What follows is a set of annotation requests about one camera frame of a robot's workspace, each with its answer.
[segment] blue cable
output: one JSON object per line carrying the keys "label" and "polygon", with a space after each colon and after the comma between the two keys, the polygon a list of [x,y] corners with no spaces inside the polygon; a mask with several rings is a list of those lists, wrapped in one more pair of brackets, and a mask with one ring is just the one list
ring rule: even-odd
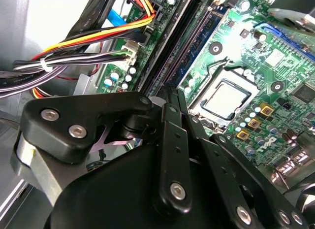
{"label": "blue cable", "polygon": [[126,24],[123,18],[121,18],[120,15],[118,15],[113,9],[110,10],[107,19],[113,26],[122,26]]}

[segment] yellow wire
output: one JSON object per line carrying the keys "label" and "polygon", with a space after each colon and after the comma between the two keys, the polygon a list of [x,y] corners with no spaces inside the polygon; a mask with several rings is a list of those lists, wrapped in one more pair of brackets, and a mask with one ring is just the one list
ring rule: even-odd
{"label": "yellow wire", "polygon": [[146,10],[146,13],[148,14],[148,16],[151,16],[150,10],[148,8],[148,5],[146,4],[146,2],[144,0],[140,0],[144,9]]}
{"label": "yellow wire", "polygon": [[151,3],[149,2],[149,0],[144,0],[144,1],[145,1],[146,4],[148,5],[150,11],[151,11],[152,13],[154,13],[153,7],[152,7]]}
{"label": "yellow wire", "polygon": [[51,45],[48,48],[46,48],[44,50],[44,52],[50,51],[50,50],[58,48],[58,47],[67,46],[67,45],[70,45],[70,44],[73,44],[73,43],[81,42],[83,40],[91,39],[91,38],[94,38],[96,36],[101,36],[101,35],[106,35],[106,34],[109,34],[109,33],[115,33],[115,32],[135,29],[135,28],[142,27],[142,26],[145,26],[145,25],[151,23],[153,18],[154,18],[154,16],[155,16],[154,15],[154,10],[153,10],[149,0],[140,0],[140,1],[143,4],[143,6],[144,6],[144,8],[145,8],[145,10],[146,10],[146,12],[148,14],[148,18],[142,19],[142,20],[139,20],[139,21],[135,21],[135,22],[131,22],[131,23],[128,23],[126,25],[123,25],[123,26],[120,26],[120,27],[116,27],[116,28],[113,28],[113,29],[110,29],[110,30],[105,30],[105,31],[93,33],[93,34],[90,34],[90,35],[86,35],[86,36],[83,36],[83,37],[80,37],[80,38],[72,39],[72,40],[69,40],[69,41],[66,41],[66,42],[57,43],[57,44]]}
{"label": "yellow wire", "polygon": [[38,97],[34,91],[34,89],[32,89],[33,95],[35,96],[35,98],[40,99],[40,97]]}
{"label": "yellow wire", "polygon": [[106,35],[106,34],[109,34],[109,33],[120,32],[120,31],[125,31],[125,30],[130,30],[130,29],[135,29],[135,28],[138,28],[138,27],[142,27],[142,26],[145,26],[145,25],[149,24],[153,20],[153,16],[154,15],[144,19],[145,22],[142,22],[140,24],[136,24],[135,25],[135,24],[131,23],[131,25],[127,24],[126,26],[121,26],[121,27],[110,29],[110,30],[101,31],[101,32],[90,34],[90,35],[86,35],[86,36],[83,36],[83,37],[80,37],[80,38],[72,39],[72,40],[69,40],[69,41],[66,41],[66,42],[57,43],[55,45],[52,45],[52,46],[49,46],[48,48],[46,48],[44,50],[44,52],[47,52],[49,50],[52,50],[54,48],[58,48],[58,47],[61,47],[61,46],[67,46],[67,45],[72,44],[72,43],[81,42],[83,40],[94,38],[96,36],[101,36],[101,35]]}

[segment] screw hole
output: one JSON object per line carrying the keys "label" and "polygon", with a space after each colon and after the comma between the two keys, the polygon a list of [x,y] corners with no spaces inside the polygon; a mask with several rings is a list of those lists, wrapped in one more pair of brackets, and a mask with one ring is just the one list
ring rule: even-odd
{"label": "screw hole", "polygon": [[227,174],[227,171],[226,171],[226,169],[222,166],[221,167],[221,169],[222,169],[222,172],[224,173],[224,174]]}

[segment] capacitor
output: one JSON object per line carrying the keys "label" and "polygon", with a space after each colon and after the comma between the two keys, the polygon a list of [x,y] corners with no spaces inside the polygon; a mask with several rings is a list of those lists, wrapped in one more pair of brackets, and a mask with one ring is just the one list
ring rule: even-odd
{"label": "capacitor", "polygon": [[243,0],[240,2],[240,11],[248,11],[249,8],[251,7],[251,3],[248,0]]}
{"label": "capacitor", "polygon": [[242,118],[243,118],[243,120],[244,120],[245,122],[247,122],[247,123],[251,121],[251,118],[249,117],[248,114],[243,114],[243,115],[242,115]]}
{"label": "capacitor", "polygon": [[174,6],[175,3],[176,3],[176,0],[167,0],[168,5]]}
{"label": "capacitor", "polygon": [[255,138],[255,140],[256,140],[256,142],[257,142],[259,145],[264,145],[264,144],[266,143],[266,141],[264,140],[264,138],[261,137],[261,136],[257,136],[257,137]]}
{"label": "capacitor", "polygon": [[258,42],[264,42],[267,39],[267,35],[259,31],[255,31],[253,37],[257,39]]}
{"label": "capacitor", "polygon": [[136,67],[131,66],[131,67],[129,68],[129,73],[130,73],[131,75],[134,75],[136,72],[137,72],[137,68],[136,68]]}
{"label": "capacitor", "polygon": [[270,132],[270,134],[277,134],[279,132],[275,125],[268,125],[267,130]]}
{"label": "capacitor", "polygon": [[125,76],[125,81],[126,82],[130,82],[132,80],[132,76],[131,75],[126,75]]}
{"label": "capacitor", "polygon": [[288,143],[288,144],[291,144],[291,143],[293,142],[293,140],[290,139],[290,137],[289,137],[286,133],[283,133],[283,134],[281,135],[281,138],[282,138],[286,143]]}
{"label": "capacitor", "polygon": [[233,130],[235,130],[236,132],[240,132],[242,130],[242,128],[237,123],[234,123],[233,124]]}
{"label": "capacitor", "polygon": [[184,92],[185,92],[186,94],[189,94],[189,93],[191,92],[191,87],[190,87],[189,85],[185,85],[185,86],[184,86]]}
{"label": "capacitor", "polygon": [[120,76],[119,70],[113,70],[113,72],[110,74],[110,77],[115,81],[119,79],[119,76]]}
{"label": "capacitor", "polygon": [[242,128],[246,126],[246,122],[245,122],[244,120],[242,120],[242,119],[238,120],[238,121],[237,121],[237,124],[238,124],[240,127],[242,127]]}
{"label": "capacitor", "polygon": [[294,133],[294,131],[292,129],[287,129],[286,133],[290,139],[292,139],[292,140],[297,139],[297,135]]}
{"label": "capacitor", "polygon": [[128,84],[127,84],[127,83],[123,83],[123,84],[122,84],[122,89],[123,89],[123,90],[128,89]]}
{"label": "capacitor", "polygon": [[248,154],[254,155],[256,153],[256,150],[251,145],[246,146],[245,150]]}
{"label": "capacitor", "polygon": [[251,108],[247,110],[247,114],[249,115],[250,118],[253,118],[256,116],[256,113]]}
{"label": "capacitor", "polygon": [[112,86],[113,85],[113,81],[107,77],[105,80],[104,80],[104,85],[105,86]]}
{"label": "capacitor", "polygon": [[261,111],[261,107],[259,107],[259,105],[256,104],[256,103],[253,103],[253,104],[252,104],[252,109],[253,109],[256,113],[258,113],[258,112]]}

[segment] blue ram slot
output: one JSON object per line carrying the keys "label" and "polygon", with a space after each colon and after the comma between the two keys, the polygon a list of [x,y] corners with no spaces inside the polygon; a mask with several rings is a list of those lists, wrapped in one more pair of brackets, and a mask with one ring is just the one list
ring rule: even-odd
{"label": "blue ram slot", "polygon": [[271,33],[274,36],[282,39],[284,42],[286,42],[287,44],[291,45],[295,50],[297,50],[300,53],[302,53],[305,57],[307,57],[310,60],[312,60],[313,62],[315,62],[315,56],[313,54],[305,52],[301,48],[301,46],[299,44],[297,44],[296,42],[294,42],[291,39],[289,39],[287,36],[285,36],[284,33],[282,33],[280,30],[275,28],[273,25],[270,25],[270,24],[265,23],[265,22],[261,22],[261,23],[255,25],[254,28],[255,29],[261,29],[261,30],[263,30],[265,32]]}
{"label": "blue ram slot", "polygon": [[208,39],[211,37],[213,32],[221,23],[227,11],[228,8],[220,7],[211,13],[211,15],[209,16],[210,18],[209,22],[199,31],[199,35],[196,38],[196,41],[193,43],[192,47],[189,49],[186,56],[182,60],[183,62],[175,72],[173,78],[171,79],[171,83],[175,84],[176,86],[180,84],[181,80],[189,71],[189,68],[191,67],[192,63],[204,48]]}

